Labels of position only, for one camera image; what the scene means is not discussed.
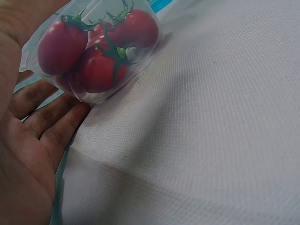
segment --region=fabric texture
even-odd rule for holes
[[[299,225],[300,1],[181,0],[68,152],[59,224]]]

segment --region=skin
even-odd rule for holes
[[[31,76],[18,73],[21,48],[68,0],[0,0],[0,223],[49,224],[55,172],[90,108],[68,94],[36,108],[57,89],[40,80],[13,94]]]

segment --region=plastic container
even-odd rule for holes
[[[20,72],[100,103],[147,67],[161,37],[146,0],[73,0],[24,46]]]

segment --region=cherry tomato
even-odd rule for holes
[[[101,93],[124,79],[128,66],[121,65],[113,82],[115,59],[105,56],[97,47],[90,47],[81,56],[75,68],[75,81],[88,93]]]
[[[113,31],[109,31],[108,32],[108,37],[110,38],[110,40],[117,45],[118,47],[123,47],[125,44],[123,43],[122,39],[120,39],[120,37],[118,37],[116,32]],[[92,45],[96,44],[96,43],[106,43],[106,38],[105,38],[105,34],[99,34],[96,37],[94,37],[88,44],[88,48],[91,47]]]
[[[64,75],[55,76],[55,81],[59,88],[63,91],[75,92],[76,94],[82,94],[84,91],[78,86],[74,80],[74,72],[70,71]]]
[[[88,32],[57,21],[38,47],[41,69],[50,76],[62,75],[75,66],[88,43]]]
[[[111,29],[113,25],[110,22],[105,22],[106,27]],[[94,37],[104,34],[104,26],[103,24],[97,25],[93,30],[90,31],[90,38],[93,39]]]
[[[135,43],[136,47],[150,47],[158,38],[158,25],[154,18],[139,9],[133,9],[118,23],[116,31],[124,43]]]

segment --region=green stem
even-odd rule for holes
[[[115,65],[113,68],[113,79],[112,82],[116,83],[117,78],[118,78],[118,71],[119,68],[122,65],[133,65],[135,63],[131,63],[128,61],[127,55],[126,55],[126,49],[125,48],[119,48],[118,46],[116,46],[111,39],[108,36],[107,33],[107,27],[106,24],[103,24],[104,27],[104,32],[105,32],[105,38],[106,38],[106,42],[109,45],[109,49],[108,50],[104,50],[99,44],[96,44],[97,48],[100,49],[100,51],[102,51],[102,53],[112,59],[115,59]]]
[[[112,20],[112,22],[114,23],[114,26],[116,26],[118,23],[122,22],[125,19],[125,17],[127,16],[127,14],[129,14],[134,9],[135,3],[133,2],[133,0],[131,0],[131,2],[132,2],[132,6],[131,6],[131,8],[129,8],[128,4],[126,3],[126,0],[122,0],[124,9],[123,9],[123,11],[119,12],[117,14],[117,16],[114,16],[110,12],[106,12],[108,14],[108,16],[110,17],[110,19]]]
[[[81,11],[78,15],[71,16],[71,15],[62,15],[61,21],[65,23],[68,26],[77,26],[82,31],[90,31],[93,30],[96,26],[103,23],[103,20],[99,19],[99,22],[92,23],[91,25],[88,25],[82,21],[82,15],[86,8]]]

